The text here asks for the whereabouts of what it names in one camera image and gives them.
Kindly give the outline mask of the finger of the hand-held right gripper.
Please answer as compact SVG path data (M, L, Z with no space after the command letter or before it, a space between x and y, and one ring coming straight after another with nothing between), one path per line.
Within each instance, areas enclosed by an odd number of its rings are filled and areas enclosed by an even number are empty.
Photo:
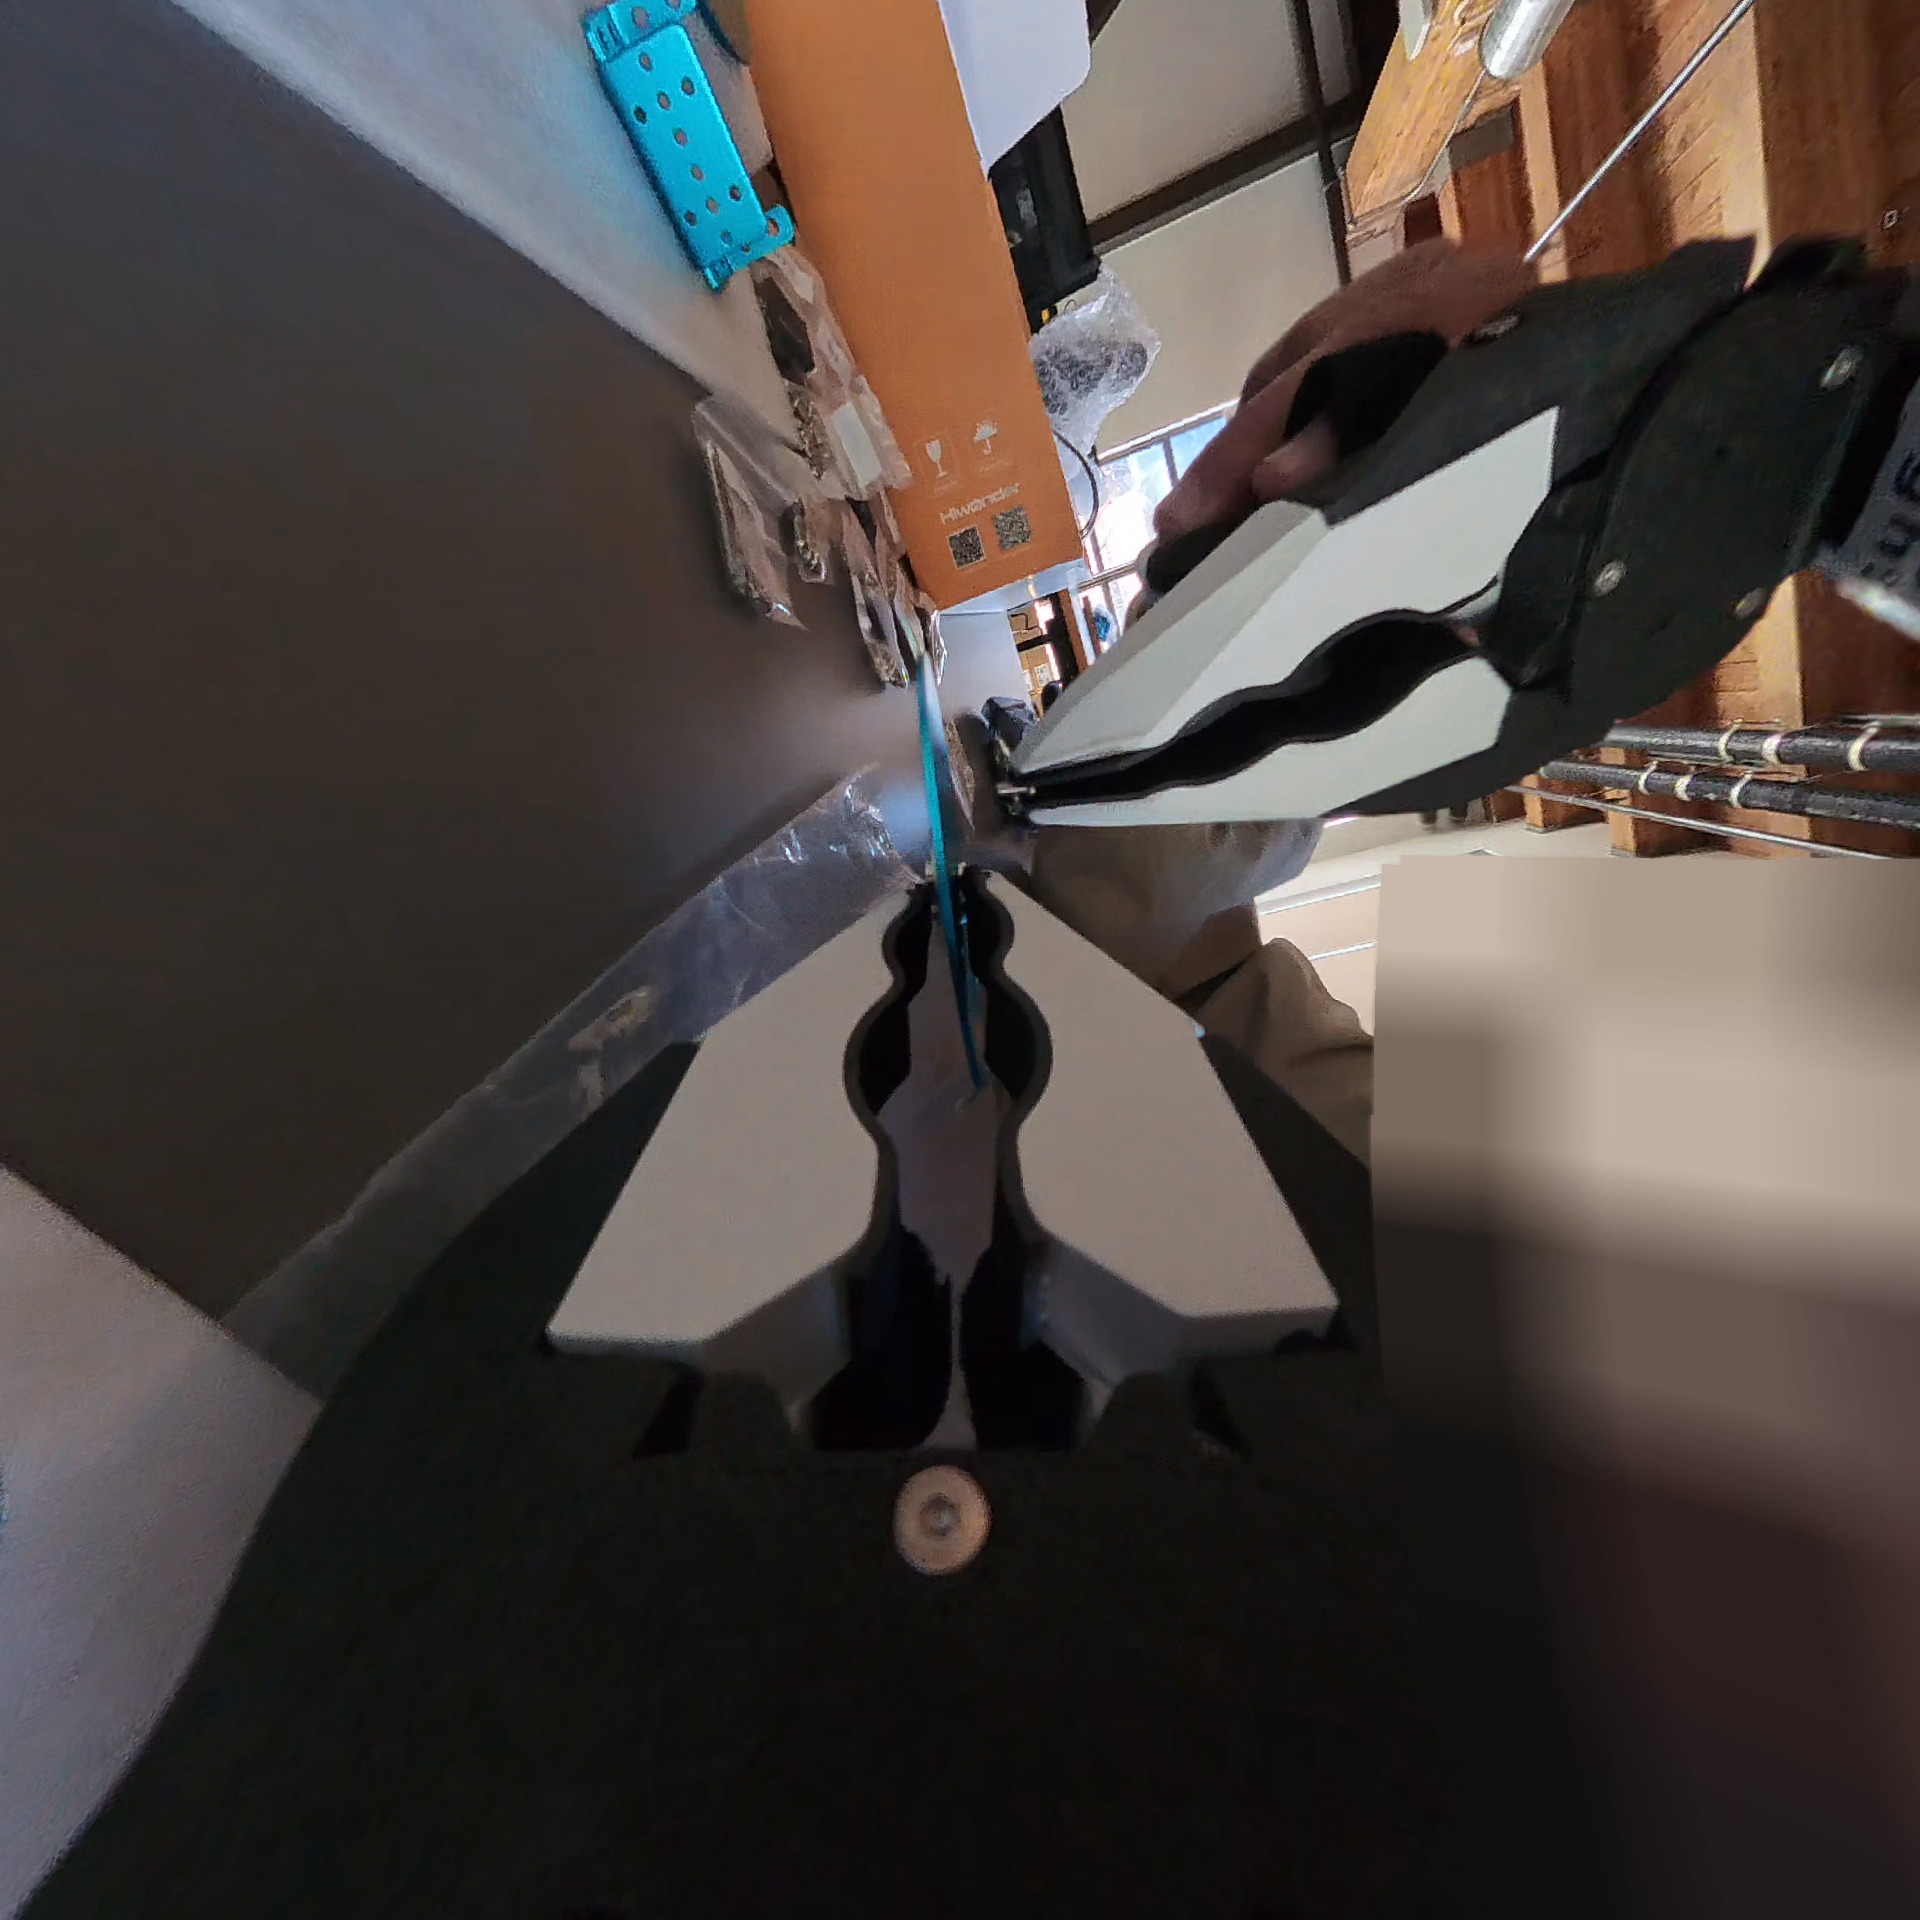
M1009 752L1087 760L1112 742L1170 742L1180 722L1243 686L1276 686L1346 628L1455 628L1486 659L1480 621L1506 569L1549 493L1560 407L1533 407L1480 451L1396 418L1324 501L1267 501L1201 554L1112 659L1096 659L1058 712Z
M1455 767L1506 737L1508 683L1455 628L1346 628L1276 686L1243 686L1170 742L1021 760L1032 820L1306 820L1411 774Z

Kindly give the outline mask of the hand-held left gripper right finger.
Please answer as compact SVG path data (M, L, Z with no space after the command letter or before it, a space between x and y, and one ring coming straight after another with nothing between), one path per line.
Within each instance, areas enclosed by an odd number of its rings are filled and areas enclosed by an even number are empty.
M957 1290L973 1445L1068 1445L1126 1377L1180 1381L1333 1324L1245 1094L1173 1000L1003 873L964 873L994 1245Z

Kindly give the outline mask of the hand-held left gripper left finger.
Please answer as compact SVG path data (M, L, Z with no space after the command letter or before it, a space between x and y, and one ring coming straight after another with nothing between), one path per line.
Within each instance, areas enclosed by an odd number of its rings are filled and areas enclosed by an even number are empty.
M731 1010L650 1131L555 1350L752 1377L816 1445L916 1439L916 1243L876 1102L913 1073L916 886Z

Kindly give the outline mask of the blue round metal disc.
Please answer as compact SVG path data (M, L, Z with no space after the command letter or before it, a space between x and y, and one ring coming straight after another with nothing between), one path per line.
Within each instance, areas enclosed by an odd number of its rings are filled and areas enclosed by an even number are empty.
M916 712L930 880L937 880L952 1020L957 1020L964 1088L984 1094L994 1073L973 1050L973 956L964 956L964 905L957 905L957 857L952 857L952 742L941 742L941 707L937 707L937 659L916 659L916 669L913 669L913 712Z

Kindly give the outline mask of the grey desk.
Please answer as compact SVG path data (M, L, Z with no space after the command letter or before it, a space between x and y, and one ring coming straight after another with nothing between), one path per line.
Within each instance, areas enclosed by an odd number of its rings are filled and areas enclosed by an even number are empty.
M374 397L352 452L426 523L487 483L430 608L452 669L507 686L539 786L593 767L655 873L714 873L822 774L876 767L893 848L930 857L916 697L876 686L844 561L759 616L716 547L703 436L803 483L771 336L775 264L703 289L584 45L593 0L195 0L230 42L487 238L476 268L410 248L397 321L430 374Z

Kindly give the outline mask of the person's right hand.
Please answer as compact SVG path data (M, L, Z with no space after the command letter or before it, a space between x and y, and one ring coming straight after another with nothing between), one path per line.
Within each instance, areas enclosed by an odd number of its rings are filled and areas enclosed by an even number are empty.
M1346 466L1324 397L1306 397L1318 363L1357 370L1369 347L1442 336L1448 353L1508 311L1533 289L1533 264L1508 248L1417 238L1373 268L1318 292L1276 347L1243 374L1243 407L1192 452L1192 469L1149 512L1141 597L1173 587L1173 547L1245 523L1276 493L1318 484Z

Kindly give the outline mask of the large window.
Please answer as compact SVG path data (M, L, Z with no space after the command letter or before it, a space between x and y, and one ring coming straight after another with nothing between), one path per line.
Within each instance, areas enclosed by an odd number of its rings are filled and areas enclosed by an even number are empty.
M1096 523L1087 523L1078 554L1087 554L1087 589L1112 621L1126 621L1126 608L1141 589L1149 512L1170 501L1170 484L1192 469L1192 452L1226 425L1231 425L1231 407L1204 407L1204 418L1180 418L1096 466Z

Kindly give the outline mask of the clear plastic bag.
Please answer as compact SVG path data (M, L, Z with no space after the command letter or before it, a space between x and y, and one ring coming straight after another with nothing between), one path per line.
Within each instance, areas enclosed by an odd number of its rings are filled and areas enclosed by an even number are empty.
M716 880L672 905L556 1016L543 1016L476 1088L397 1144L352 1210L264 1275L221 1336L329 1402L389 1300L612 1088L667 1050L703 1036L816 947L905 894L930 866L913 767L854 767Z

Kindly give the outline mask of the black insulated pipe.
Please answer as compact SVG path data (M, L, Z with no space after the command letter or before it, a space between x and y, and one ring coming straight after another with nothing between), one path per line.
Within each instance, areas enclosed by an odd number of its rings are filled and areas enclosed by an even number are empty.
M1860 820L1860 835L1920 835L1920 801L1904 801L1904 791L1837 791L1837 786L1764 774L1764 767L1540 760L1540 786L1629 791L1629 801L1701 801L1701 804Z
M1801 767L1801 774L1920 774L1914 712L1837 712L1817 725L1610 725L1601 752L1680 760L1680 767Z

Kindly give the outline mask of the thin metal rod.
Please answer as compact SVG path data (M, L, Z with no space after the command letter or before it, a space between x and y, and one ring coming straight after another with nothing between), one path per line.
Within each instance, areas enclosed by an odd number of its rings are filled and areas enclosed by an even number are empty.
M1560 248L1560 235L1582 218L1582 203L1639 153L1639 138L1687 93L1687 78L1730 45L1730 29L1750 18L1761 0L1734 0L1696 57L1648 93L1648 109L1614 138L1614 153L1569 191L1569 210L1528 238L1528 264L1540 264Z

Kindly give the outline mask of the black monitor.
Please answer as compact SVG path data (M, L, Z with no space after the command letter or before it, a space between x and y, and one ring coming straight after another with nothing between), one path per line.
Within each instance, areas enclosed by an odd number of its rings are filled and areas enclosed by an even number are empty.
M1066 109L1051 109L994 157L994 203L1003 203L1021 329L1042 336L1105 268L1087 248Z

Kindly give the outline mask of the orange cardboard box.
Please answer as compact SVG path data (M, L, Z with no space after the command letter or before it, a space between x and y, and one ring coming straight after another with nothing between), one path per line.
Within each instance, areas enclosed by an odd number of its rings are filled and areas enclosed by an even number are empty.
M1019 256L937 0L752 0L752 86L854 374L893 428L905 561L937 608L1078 561Z

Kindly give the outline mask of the pile of small parts bags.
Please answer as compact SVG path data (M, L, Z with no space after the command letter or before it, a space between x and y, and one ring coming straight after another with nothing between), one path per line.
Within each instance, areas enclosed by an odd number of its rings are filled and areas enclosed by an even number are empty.
M905 561L893 493L913 483L870 374L803 248L752 264L752 307L786 374L786 418L692 407L714 534L731 589L803 621L803 587L844 587L876 686L941 683L941 616Z

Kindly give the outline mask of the blue perforated metal plate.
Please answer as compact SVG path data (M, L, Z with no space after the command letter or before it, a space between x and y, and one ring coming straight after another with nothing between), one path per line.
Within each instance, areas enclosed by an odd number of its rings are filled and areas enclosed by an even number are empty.
M795 210L771 191L775 153L752 68L703 0L600 0L584 9L584 45L714 292L795 248Z

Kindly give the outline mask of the silver ventilation duct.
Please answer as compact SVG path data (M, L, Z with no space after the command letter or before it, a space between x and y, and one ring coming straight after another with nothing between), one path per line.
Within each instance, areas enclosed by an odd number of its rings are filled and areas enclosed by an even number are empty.
M1523 78L1540 61L1549 29L1569 24L1572 0L1496 0L1480 24L1480 68Z

